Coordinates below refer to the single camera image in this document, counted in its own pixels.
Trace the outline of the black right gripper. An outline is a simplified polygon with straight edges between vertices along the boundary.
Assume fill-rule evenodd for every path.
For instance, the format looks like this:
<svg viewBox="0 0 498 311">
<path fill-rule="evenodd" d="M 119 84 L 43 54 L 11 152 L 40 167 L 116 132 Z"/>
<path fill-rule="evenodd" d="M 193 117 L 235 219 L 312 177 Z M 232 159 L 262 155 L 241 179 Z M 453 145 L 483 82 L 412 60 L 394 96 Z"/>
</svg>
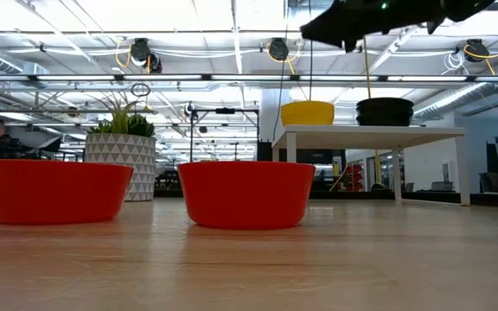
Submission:
<svg viewBox="0 0 498 311">
<path fill-rule="evenodd" d="M 429 33 L 447 17 L 444 0 L 334 0 L 300 27 L 304 39 L 352 52 L 364 35 L 429 23 Z"/>
</svg>

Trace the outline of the red plastic bowl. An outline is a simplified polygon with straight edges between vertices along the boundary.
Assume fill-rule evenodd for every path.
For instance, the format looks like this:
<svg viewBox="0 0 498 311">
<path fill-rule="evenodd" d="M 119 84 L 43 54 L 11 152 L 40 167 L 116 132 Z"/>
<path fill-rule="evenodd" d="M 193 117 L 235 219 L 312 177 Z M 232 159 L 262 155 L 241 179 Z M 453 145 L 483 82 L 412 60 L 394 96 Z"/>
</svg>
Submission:
<svg viewBox="0 0 498 311">
<path fill-rule="evenodd" d="M 315 171 L 312 165 L 293 162 L 189 162 L 178 167 L 190 219 L 233 230 L 297 225 Z"/>
<path fill-rule="evenodd" d="M 0 160 L 0 223 L 63 225 L 113 219 L 133 169 L 95 162 Z"/>
</svg>

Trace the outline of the long ceiling light strip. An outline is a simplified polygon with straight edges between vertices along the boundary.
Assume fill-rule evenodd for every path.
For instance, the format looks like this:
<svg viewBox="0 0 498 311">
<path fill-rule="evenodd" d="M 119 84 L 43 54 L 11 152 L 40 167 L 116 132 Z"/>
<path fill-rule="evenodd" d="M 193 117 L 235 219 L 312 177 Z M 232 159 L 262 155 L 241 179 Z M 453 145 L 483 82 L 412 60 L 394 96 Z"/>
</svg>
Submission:
<svg viewBox="0 0 498 311">
<path fill-rule="evenodd" d="M 431 82 L 465 83 L 495 82 L 498 75 L 490 76 L 435 76 L 435 75 L 274 75 L 274 74 L 126 74 L 126 75 L 0 75 L 0 81 L 234 81 L 234 82 Z"/>
</svg>

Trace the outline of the white riser shelf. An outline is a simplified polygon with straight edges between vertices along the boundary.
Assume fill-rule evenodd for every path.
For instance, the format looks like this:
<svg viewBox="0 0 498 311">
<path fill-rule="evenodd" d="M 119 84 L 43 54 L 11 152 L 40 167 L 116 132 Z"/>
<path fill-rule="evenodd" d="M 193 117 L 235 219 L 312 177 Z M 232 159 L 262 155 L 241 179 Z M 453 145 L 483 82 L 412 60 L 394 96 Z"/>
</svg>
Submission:
<svg viewBox="0 0 498 311">
<path fill-rule="evenodd" d="M 390 149 L 393 153 L 394 198 L 402 201 L 399 151 L 446 139 L 456 140 L 460 205 L 471 203 L 467 162 L 466 130 L 464 128 L 287 125 L 271 144 L 272 160 L 279 160 L 279 150 L 286 150 L 286 161 L 297 160 L 298 149 Z"/>
</svg>

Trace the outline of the red storage bins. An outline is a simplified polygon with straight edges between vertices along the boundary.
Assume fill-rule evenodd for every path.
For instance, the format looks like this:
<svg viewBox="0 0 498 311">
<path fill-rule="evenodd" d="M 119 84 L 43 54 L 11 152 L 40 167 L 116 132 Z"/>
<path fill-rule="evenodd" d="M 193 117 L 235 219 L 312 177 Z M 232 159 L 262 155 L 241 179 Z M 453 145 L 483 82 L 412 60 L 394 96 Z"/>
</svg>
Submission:
<svg viewBox="0 0 498 311">
<path fill-rule="evenodd" d="M 360 164 L 348 165 L 342 178 L 342 187 L 349 192 L 362 192 L 363 185 L 363 168 Z"/>
</svg>

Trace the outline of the dark office chair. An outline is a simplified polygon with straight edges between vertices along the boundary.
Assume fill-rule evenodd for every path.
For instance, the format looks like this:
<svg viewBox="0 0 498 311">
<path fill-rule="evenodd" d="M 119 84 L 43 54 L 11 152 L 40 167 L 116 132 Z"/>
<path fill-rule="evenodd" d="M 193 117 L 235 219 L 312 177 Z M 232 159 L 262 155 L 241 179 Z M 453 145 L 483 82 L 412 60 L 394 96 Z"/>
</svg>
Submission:
<svg viewBox="0 0 498 311">
<path fill-rule="evenodd" d="M 498 194 L 498 174 L 480 173 L 480 192 Z"/>
</svg>

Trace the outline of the green succulent plant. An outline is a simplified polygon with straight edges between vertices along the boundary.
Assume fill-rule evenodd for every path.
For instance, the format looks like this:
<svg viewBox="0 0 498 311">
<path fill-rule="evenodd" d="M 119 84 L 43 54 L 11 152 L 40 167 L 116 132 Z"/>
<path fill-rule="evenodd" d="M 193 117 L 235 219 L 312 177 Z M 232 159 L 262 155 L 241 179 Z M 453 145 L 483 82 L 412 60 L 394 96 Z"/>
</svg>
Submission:
<svg viewBox="0 0 498 311">
<path fill-rule="evenodd" d="M 145 116 L 134 113 L 138 101 L 123 102 L 121 99 L 99 99 L 99 102 L 111 113 L 111 121 L 101 121 L 96 127 L 91 127 L 88 134 L 126 134 L 133 136 L 152 137 L 155 135 L 155 125 Z"/>
</svg>

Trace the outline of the white grey triangle-pattern planter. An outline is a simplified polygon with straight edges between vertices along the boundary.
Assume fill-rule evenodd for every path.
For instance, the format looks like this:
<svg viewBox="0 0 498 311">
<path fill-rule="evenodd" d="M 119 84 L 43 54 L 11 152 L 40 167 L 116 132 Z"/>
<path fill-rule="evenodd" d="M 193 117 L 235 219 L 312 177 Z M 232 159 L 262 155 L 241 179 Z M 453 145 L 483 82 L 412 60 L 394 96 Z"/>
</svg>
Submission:
<svg viewBox="0 0 498 311">
<path fill-rule="evenodd" d="M 125 201 L 153 199 L 156 178 L 156 139 L 130 134 L 94 133 L 86 137 L 85 162 L 133 169 Z"/>
</svg>

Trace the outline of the black metal frame stand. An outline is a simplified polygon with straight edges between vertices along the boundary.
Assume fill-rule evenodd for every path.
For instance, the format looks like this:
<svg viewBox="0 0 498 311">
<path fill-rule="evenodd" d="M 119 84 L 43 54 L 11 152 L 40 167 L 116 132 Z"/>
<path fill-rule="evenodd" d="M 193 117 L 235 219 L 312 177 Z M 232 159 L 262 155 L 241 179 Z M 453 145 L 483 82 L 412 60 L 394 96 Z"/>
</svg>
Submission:
<svg viewBox="0 0 498 311">
<path fill-rule="evenodd" d="M 202 112 L 202 115 L 198 117 L 197 121 L 194 120 L 195 113 Z M 259 132 L 260 132 L 260 117 L 258 109 L 243 109 L 243 108 L 214 108 L 214 109 L 195 109 L 191 110 L 191 114 L 189 116 L 189 161 L 194 161 L 194 129 L 195 126 L 202 121 L 208 113 L 214 113 L 217 115 L 233 115 L 236 113 L 241 113 L 250 123 L 256 128 L 256 141 L 259 140 Z M 248 116 L 248 113 L 254 113 L 256 115 L 256 120 L 251 119 Z"/>
</svg>

